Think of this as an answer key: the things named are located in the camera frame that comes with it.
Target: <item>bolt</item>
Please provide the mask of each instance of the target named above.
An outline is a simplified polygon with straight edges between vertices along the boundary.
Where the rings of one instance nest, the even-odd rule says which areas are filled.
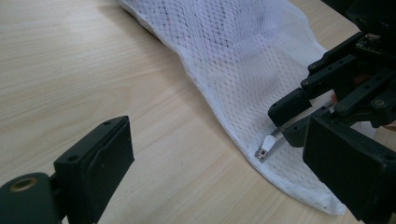
[[[346,108],[346,106],[345,105],[342,105],[342,104],[340,104],[340,105],[337,105],[337,110],[344,110],[345,108]]]
[[[390,27],[390,25],[388,23],[384,22],[384,21],[381,21],[381,25],[383,27],[385,27],[386,29],[389,29],[389,27]]]
[[[375,105],[383,105],[385,102],[383,100],[376,100],[374,102]]]
[[[303,80],[303,81],[301,82],[301,84],[302,84],[303,86],[306,86],[306,85],[309,84],[309,81],[308,81],[307,79],[305,79],[305,80]]]

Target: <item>black plastic part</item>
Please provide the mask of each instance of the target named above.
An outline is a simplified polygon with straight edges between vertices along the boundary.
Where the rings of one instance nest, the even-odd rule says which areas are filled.
[[[394,70],[384,69],[378,72],[342,99],[334,107],[335,113],[340,117],[350,115],[360,103],[375,97],[376,94],[379,94],[379,91],[383,91],[393,77],[396,77],[396,71]]]
[[[274,103],[268,110],[268,116],[275,126],[279,127],[311,106],[306,93],[297,88]]]
[[[303,159],[357,220],[388,223],[396,199],[395,152],[344,124],[312,117]]]
[[[348,54],[303,80],[301,86],[309,99],[317,98],[331,89],[339,91],[336,94],[342,97],[352,91],[352,80],[359,74],[357,58]]]
[[[334,9],[336,12],[347,17],[347,10],[355,0],[322,0],[326,5]]]
[[[337,45],[335,48],[324,53],[323,57],[320,60],[311,63],[308,66],[309,77],[314,75],[319,70],[347,56],[348,54],[350,54],[350,52],[353,52],[355,49],[356,42],[362,39],[363,37],[364,37],[364,33],[358,32],[354,34],[352,37],[348,38],[346,41]]]
[[[394,0],[356,0],[346,14],[364,33],[395,38],[395,12]]]
[[[48,176],[22,175],[0,188],[0,223],[61,223]]]
[[[332,113],[326,107],[321,107],[309,116],[298,120],[297,122],[290,125],[287,129],[282,131],[283,136],[289,142],[292,147],[303,147],[306,133],[306,127],[311,116],[325,116],[329,117]]]
[[[72,206],[69,223],[97,223],[134,161],[128,117],[96,127],[58,160],[58,181]]]
[[[378,125],[387,125],[396,120],[396,78],[389,83],[385,91],[371,101],[370,105],[377,114]]]

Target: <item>white mesh fabric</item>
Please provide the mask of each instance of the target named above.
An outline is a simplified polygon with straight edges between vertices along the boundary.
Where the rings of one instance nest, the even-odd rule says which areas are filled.
[[[345,207],[286,141],[254,157],[275,126],[272,103],[296,89],[324,53],[305,15],[286,0],[118,0],[174,50],[247,160],[292,197],[330,214]],[[330,99],[317,100],[317,104]]]

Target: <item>light wood surface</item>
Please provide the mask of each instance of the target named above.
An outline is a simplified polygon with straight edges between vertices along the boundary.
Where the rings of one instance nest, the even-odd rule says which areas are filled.
[[[357,29],[293,0],[327,49]],[[287,196],[223,131],[177,55],[114,0],[0,2],[0,185],[128,115],[136,161],[100,223],[355,223]],[[383,130],[382,143],[396,148]]]

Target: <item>wood grain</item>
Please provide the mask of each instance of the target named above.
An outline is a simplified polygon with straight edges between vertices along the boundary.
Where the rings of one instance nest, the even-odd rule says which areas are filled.
[[[356,28],[293,0],[325,48]],[[355,223],[287,196],[223,131],[177,55],[112,0],[0,2],[0,184],[128,115],[136,161],[100,223]],[[394,134],[378,139],[396,147]]]

